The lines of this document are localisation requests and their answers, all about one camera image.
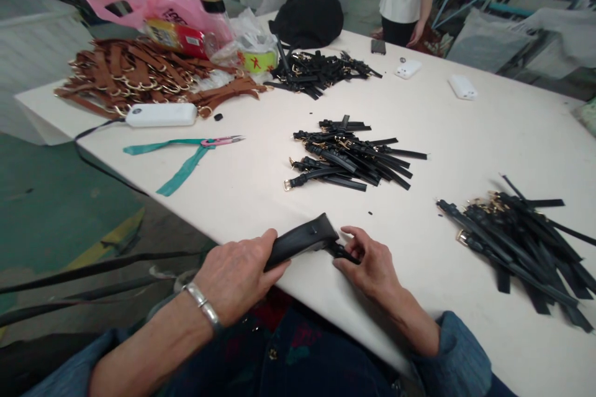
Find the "smartphone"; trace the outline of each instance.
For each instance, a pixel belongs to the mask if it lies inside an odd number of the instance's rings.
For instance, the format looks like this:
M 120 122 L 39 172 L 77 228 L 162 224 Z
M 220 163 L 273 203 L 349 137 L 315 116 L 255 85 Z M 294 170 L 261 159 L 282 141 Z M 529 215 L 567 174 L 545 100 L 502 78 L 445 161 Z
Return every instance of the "smartphone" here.
M 385 49 L 385 41 L 372 39 L 371 40 L 371 53 L 372 54 L 377 53 L 377 54 L 382 54 L 382 55 L 387 54 L 387 50 Z

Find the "silver bracelet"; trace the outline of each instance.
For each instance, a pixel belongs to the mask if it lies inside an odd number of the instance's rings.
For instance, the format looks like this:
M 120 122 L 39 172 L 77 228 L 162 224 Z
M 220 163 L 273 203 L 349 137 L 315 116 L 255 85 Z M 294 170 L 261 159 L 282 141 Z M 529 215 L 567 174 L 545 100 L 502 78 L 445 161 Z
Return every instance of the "silver bracelet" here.
M 219 334 L 222 330 L 224 330 L 222 323 L 219 322 L 219 317 L 217 316 L 217 313 L 215 313 L 215 310 L 213 310 L 213 306 L 209 303 L 209 301 L 207 301 L 205 295 L 201 293 L 199 287 L 197 287 L 194 284 L 194 282 L 189 282 L 182 288 L 182 290 L 186 290 L 187 292 L 189 292 L 191 296 L 194 298 L 194 300 L 197 301 L 197 306 L 199 306 L 199 308 L 203 311 L 203 313 L 209 320 L 209 323 L 215 331 L 215 335 Z

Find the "black pants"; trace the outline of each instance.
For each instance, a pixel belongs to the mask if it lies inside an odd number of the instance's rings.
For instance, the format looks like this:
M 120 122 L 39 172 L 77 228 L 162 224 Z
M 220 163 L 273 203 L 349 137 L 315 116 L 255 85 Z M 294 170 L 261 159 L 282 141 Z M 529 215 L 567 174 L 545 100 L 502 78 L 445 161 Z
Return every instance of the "black pants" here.
M 393 43 L 400 47 L 405 47 L 412 37 L 412 32 L 416 26 L 416 22 L 411 24 L 399 24 L 381 17 L 381 24 L 383 25 L 383 40 L 387 43 Z

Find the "white power bank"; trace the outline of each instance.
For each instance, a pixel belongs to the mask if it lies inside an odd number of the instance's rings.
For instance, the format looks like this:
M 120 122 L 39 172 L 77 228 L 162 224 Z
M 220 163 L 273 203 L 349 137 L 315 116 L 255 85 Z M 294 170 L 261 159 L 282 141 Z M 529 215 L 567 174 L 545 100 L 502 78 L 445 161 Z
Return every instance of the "white power bank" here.
M 422 67 L 422 62 L 408 60 L 397 67 L 395 75 L 402 79 L 410 79 Z
M 447 81 L 455 92 L 455 96 L 460 99 L 474 100 L 478 96 L 478 92 L 465 76 L 452 74 Z
M 126 122 L 131 127 L 173 127 L 193 125 L 196 117 L 194 104 L 135 104 L 126 115 Z

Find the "brown leather strap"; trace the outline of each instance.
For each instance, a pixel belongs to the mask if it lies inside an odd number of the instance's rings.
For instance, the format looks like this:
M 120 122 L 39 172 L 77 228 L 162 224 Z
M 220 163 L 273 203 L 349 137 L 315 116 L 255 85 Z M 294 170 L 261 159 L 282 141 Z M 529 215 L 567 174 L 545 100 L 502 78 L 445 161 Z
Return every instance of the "brown leather strap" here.
M 231 97 L 248 94 L 258 98 L 266 89 L 244 78 L 239 69 L 172 53 L 147 38 L 95 40 L 93 45 L 93 51 L 80 51 L 69 62 L 74 76 L 56 94 L 106 118 L 123 115 L 132 105 L 147 102 L 191 102 L 206 117 Z M 189 90 L 193 76 L 208 78 L 214 69 L 236 78 L 218 89 Z
M 120 89 L 116 86 L 112 79 L 112 75 L 110 74 L 110 70 L 107 67 L 106 53 L 102 48 L 96 48 L 93 54 L 97 64 L 96 76 L 100 77 L 101 85 L 107 87 L 108 94 L 117 95 L 120 92 Z
M 110 74 L 114 79 L 122 77 L 122 47 L 120 45 L 112 45 L 110 52 Z
M 129 45 L 129 53 L 148 63 L 157 71 L 164 71 L 166 69 L 162 63 L 150 56 L 146 51 L 142 51 L 141 49 L 137 48 L 135 45 Z
M 61 89 L 55 89 L 54 90 L 54 94 L 57 96 L 60 96 L 62 98 L 71 100 L 77 104 L 79 104 L 82 107 L 85 107 L 85 109 L 88 109 L 90 111 L 92 111 L 95 114 L 98 114 L 104 118 L 107 118 L 109 120 L 112 120 L 114 118 L 118 117 L 118 113 L 117 112 L 109 112 L 106 109 L 102 109 L 100 106 L 93 104 L 91 101 L 83 99 L 82 97 L 80 97 L 77 94 L 73 94 L 73 95 L 64 95 L 64 93 L 61 91 Z
M 152 83 L 149 78 L 149 67 L 143 60 L 135 61 L 135 67 L 124 76 L 126 85 L 132 89 L 148 90 Z

